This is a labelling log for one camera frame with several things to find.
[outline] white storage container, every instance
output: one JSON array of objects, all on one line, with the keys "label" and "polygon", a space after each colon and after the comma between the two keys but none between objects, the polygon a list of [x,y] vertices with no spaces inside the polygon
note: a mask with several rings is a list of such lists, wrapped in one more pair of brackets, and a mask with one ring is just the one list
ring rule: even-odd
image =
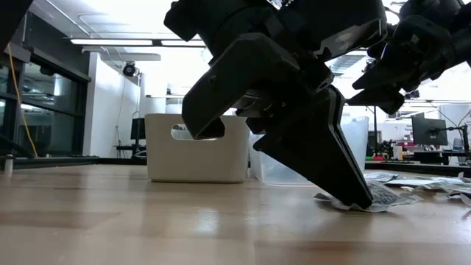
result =
[{"label": "white storage container", "polygon": [[146,115],[147,171],[157,182],[240,183],[247,176],[249,128],[222,116],[223,138],[195,141],[180,114]]}]

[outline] white wall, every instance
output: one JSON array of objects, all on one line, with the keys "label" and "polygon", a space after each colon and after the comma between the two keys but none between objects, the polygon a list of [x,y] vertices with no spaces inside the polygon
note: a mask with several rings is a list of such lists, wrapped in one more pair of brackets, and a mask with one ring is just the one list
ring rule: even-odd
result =
[{"label": "white wall", "polygon": [[138,110],[141,89],[105,64],[95,52],[91,53],[89,69],[92,82],[88,86],[83,153],[116,158],[118,132],[123,145],[133,143],[132,115]]}]

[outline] fluorescent light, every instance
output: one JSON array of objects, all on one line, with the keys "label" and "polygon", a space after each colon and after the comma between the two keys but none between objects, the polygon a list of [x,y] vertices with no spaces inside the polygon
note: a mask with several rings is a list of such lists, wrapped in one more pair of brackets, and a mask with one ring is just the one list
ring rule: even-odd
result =
[{"label": "fluorescent light", "polygon": [[92,46],[153,46],[152,40],[133,39],[71,39],[73,44]]},{"label": "fluorescent light", "polygon": [[188,42],[184,40],[162,40],[163,46],[201,46],[206,47],[206,44],[202,40],[190,40]]}]

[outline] translucent plastic container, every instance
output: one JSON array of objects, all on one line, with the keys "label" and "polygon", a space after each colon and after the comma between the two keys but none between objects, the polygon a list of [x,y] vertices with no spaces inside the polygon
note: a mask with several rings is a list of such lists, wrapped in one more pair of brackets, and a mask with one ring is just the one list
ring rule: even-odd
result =
[{"label": "translucent plastic container", "polygon": [[[350,118],[348,116],[343,116],[341,120],[344,136],[362,172],[365,169],[368,121],[368,117]],[[252,146],[261,137],[263,136],[250,134],[250,174],[252,176],[270,185],[313,185],[305,177],[284,166],[282,163],[262,152],[255,151]]]}]

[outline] wooden table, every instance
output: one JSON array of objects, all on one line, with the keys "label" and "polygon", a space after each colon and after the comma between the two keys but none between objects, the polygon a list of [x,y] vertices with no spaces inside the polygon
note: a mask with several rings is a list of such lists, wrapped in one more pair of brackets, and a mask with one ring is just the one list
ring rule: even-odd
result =
[{"label": "wooden table", "polygon": [[443,194],[340,212],[315,187],[150,183],[145,166],[16,171],[0,260],[53,264],[471,264],[471,208]]}]

